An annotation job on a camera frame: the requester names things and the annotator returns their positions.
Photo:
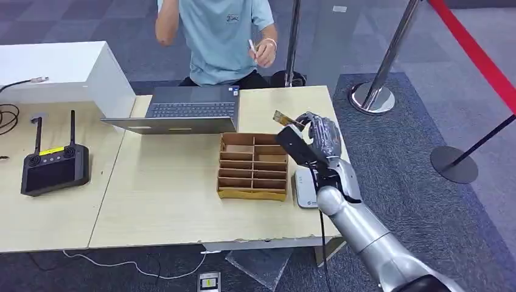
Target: logo on shirt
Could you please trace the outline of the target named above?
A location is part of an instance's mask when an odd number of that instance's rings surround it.
[[[240,20],[240,17],[238,14],[228,14],[226,17],[227,23],[237,23]]]

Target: laptop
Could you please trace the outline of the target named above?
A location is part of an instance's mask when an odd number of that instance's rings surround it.
[[[238,86],[158,87],[145,118],[101,121],[139,134],[219,134],[236,132]]]

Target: controller screen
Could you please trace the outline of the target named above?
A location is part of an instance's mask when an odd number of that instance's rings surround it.
[[[40,190],[75,179],[75,158],[38,165],[27,171],[27,191]]]

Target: black cable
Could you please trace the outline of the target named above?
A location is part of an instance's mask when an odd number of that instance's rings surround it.
[[[307,167],[310,169],[310,173],[312,174],[313,187],[315,188],[315,193],[319,190],[319,185],[317,185],[317,178],[315,177],[315,172],[313,171],[313,166],[307,164]],[[328,288],[328,292],[332,292],[332,288],[330,286],[330,278],[328,277],[328,263],[326,261],[326,236],[324,235],[324,220],[323,213],[319,210],[319,219],[321,220],[321,235],[322,235],[322,258],[324,262],[324,277],[326,278],[326,287]]]
[[[159,259],[157,259],[153,255],[151,255],[151,254],[147,254],[147,255],[149,257],[151,257],[152,259],[154,259],[158,263],[158,274],[156,275],[156,282],[154,282],[154,286],[157,286],[158,285],[158,281],[159,281],[159,277],[161,276],[161,262],[159,261]]]
[[[1,109],[2,106],[12,106],[16,109],[16,113],[14,113],[13,111],[3,111]],[[4,114],[11,114],[13,116],[13,118],[10,121],[8,121],[7,123],[2,125],[2,122],[4,121]],[[11,127],[8,128],[7,130],[0,132],[0,135],[7,134],[16,127],[16,125],[18,124],[18,116],[19,116],[19,108],[16,105],[12,105],[10,103],[0,104],[0,129],[5,128],[12,124]]]
[[[62,268],[64,266],[68,266],[69,264],[71,264],[72,262],[80,259],[79,257],[77,257],[76,259],[66,259],[58,264],[56,264],[55,266],[51,267],[51,268],[43,268],[40,266],[40,264],[36,261],[36,259],[34,259],[34,257],[29,253],[29,252],[26,252],[26,254],[29,256],[29,259],[30,261],[38,268],[38,270],[40,270],[41,272],[49,272],[49,271],[53,271],[55,269],[59,269],[59,268]]]
[[[0,88],[0,92],[6,90],[7,88],[11,87],[11,86],[15,86],[15,85],[19,85],[19,84],[23,84],[23,83],[28,83],[28,82],[31,82],[32,80],[29,79],[29,80],[23,80],[23,81],[18,81],[18,82],[14,82],[14,83],[11,83],[11,84],[8,84],[8,85],[5,85],[5,86],[2,86],[2,88]]]
[[[0,88],[0,93],[11,86],[15,86],[15,85],[23,84],[23,83],[29,83],[29,82],[33,82],[33,80],[32,79],[23,80],[23,81],[18,81],[18,82],[14,82],[14,83],[2,86],[2,88]],[[18,124],[18,116],[19,116],[19,108],[16,105],[12,105],[10,103],[3,103],[0,105],[0,107],[2,107],[2,106],[12,106],[16,109],[16,113],[14,113],[13,111],[3,111],[2,109],[0,109],[0,129],[5,128],[12,124],[11,127],[8,128],[7,130],[0,132],[0,135],[11,132]],[[8,121],[7,123],[2,125],[2,122],[4,121],[4,114],[11,114],[13,116],[13,118],[10,121]]]

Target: light blue t-shirt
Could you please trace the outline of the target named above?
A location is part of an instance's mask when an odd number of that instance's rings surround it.
[[[228,84],[255,70],[251,25],[274,23],[268,0],[179,0],[179,13],[192,50],[190,78],[199,85]]]

